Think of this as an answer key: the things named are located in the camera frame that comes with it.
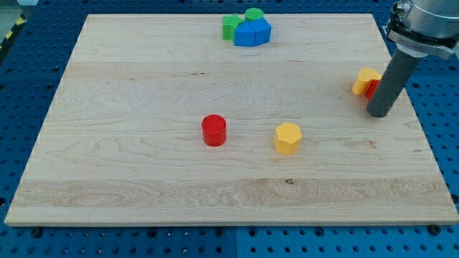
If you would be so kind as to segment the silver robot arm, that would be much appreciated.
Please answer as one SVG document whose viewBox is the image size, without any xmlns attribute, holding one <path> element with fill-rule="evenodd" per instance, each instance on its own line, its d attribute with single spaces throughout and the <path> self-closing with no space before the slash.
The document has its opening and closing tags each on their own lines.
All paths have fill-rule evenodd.
<svg viewBox="0 0 459 258">
<path fill-rule="evenodd" d="M 413 57 L 450 59 L 458 44 L 458 0 L 396 1 L 386 35 Z"/>
</svg>

